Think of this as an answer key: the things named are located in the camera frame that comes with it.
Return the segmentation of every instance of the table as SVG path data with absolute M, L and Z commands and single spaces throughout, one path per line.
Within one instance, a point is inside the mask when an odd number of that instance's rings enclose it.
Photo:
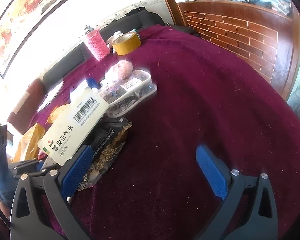
M 127 143 L 95 187 L 77 192 L 74 213 L 96 239 L 192 239 L 216 211 L 195 159 L 199 144 L 244 175 L 269 175 L 282 236 L 300 212 L 300 122 L 274 89 L 235 54 L 169 27 L 141 31 L 130 54 L 90 59 L 33 117 L 46 120 L 85 78 L 119 59 L 151 72 L 157 95 L 126 118 Z M 58 223 L 50 214 L 54 228 Z

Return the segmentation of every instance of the framed painting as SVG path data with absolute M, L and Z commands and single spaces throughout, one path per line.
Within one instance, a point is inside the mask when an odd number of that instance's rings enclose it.
M 36 28 L 67 0 L 10 0 L 0 16 L 0 76 Z

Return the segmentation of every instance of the brick pattern wood panel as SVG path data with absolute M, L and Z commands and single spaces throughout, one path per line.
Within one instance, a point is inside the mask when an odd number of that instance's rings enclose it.
M 185 11 L 188 24 L 202 39 L 227 49 L 271 82 L 278 32 L 249 21 L 222 15 Z

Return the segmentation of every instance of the tape roll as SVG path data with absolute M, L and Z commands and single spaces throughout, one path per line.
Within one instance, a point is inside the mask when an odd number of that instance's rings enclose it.
M 118 55 L 126 55 L 141 45 L 141 41 L 136 32 L 126 33 L 115 39 L 112 43 Z

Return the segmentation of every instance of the pink bottle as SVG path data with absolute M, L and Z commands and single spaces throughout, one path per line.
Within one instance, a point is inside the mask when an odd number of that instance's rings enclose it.
M 96 60 L 102 60 L 109 53 L 110 50 L 107 44 L 102 39 L 99 29 L 94 29 L 87 25 L 85 27 L 86 33 L 84 35 L 84 44 L 87 45 Z

